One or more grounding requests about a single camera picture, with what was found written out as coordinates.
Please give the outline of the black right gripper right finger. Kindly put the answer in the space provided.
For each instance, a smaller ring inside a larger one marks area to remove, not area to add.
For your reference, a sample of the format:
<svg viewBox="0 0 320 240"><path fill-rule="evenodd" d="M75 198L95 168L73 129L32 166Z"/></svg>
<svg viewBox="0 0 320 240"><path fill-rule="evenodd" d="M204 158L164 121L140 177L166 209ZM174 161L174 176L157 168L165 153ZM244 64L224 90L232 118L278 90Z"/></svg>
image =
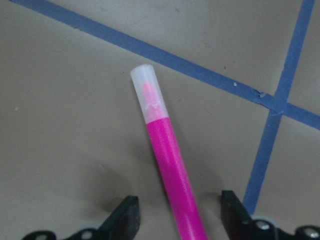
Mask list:
<svg viewBox="0 0 320 240"><path fill-rule="evenodd" d="M221 221L230 240L248 240L252 218L232 190L221 191Z"/></svg>

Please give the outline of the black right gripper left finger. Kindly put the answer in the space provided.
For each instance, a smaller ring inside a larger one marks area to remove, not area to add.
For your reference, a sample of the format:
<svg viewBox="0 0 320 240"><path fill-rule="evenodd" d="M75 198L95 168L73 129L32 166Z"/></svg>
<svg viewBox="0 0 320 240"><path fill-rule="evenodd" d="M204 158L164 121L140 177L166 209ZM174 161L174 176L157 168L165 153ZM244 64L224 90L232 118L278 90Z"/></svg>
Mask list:
<svg viewBox="0 0 320 240"><path fill-rule="evenodd" d="M139 198L126 196L98 231L106 240L133 240L139 231Z"/></svg>

